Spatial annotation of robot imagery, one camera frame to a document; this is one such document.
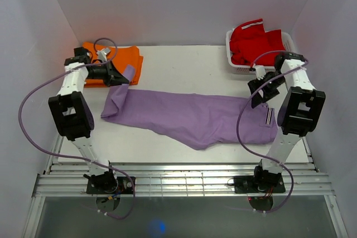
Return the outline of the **purple trousers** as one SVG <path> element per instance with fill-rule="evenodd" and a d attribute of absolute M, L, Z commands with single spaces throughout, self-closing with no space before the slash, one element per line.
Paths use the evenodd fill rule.
<path fill-rule="evenodd" d="M 195 150 L 219 143 L 269 144 L 278 132 L 274 109 L 266 104 L 252 109 L 246 98 L 138 90 L 127 84 L 110 87 L 100 117 L 149 129 Z"/>

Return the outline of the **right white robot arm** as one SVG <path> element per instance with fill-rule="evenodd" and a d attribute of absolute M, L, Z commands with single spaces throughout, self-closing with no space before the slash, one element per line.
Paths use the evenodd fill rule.
<path fill-rule="evenodd" d="M 253 66 L 256 78 L 248 83 L 252 108 L 277 96 L 280 85 L 287 88 L 277 115 L 277 135 L 267 156 L 254 169 L 252 185 L 259 192 L 272 192 L 283 185 L 282 165 L 294 146 L 317 126 L 326 94 L 311 84 L 306 65 L 302 55 L 280 51 L 274 59 L 274 71 L 263 72 L 261 66 Z"/>

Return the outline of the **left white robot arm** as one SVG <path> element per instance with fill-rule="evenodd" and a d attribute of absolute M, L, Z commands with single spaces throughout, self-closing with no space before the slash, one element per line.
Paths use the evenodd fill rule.
<path fill-rule="evenodd" d="M 129 84 L 129 80 L 109 62 L 110 48 L 101 49 L 96 54 L 98 59 L 92 62 L 93 54 L 88 49 L 74 49 L 74 56 L 64 63 L 67 74 L 62 86 L 56 96 L 49 98 L 48 104 L 59 134 L 72 142 L 83 158 L 88 159 L 89 174 L 84 177 L 100 192 L 114 193 L 119 187 L 118 179 L 109 168 L 110 161 L 100 156 L 93 146 L 91 133 L 94 118 L 83 90 L 86 79 L 101 80 L 107 87 Z"/>

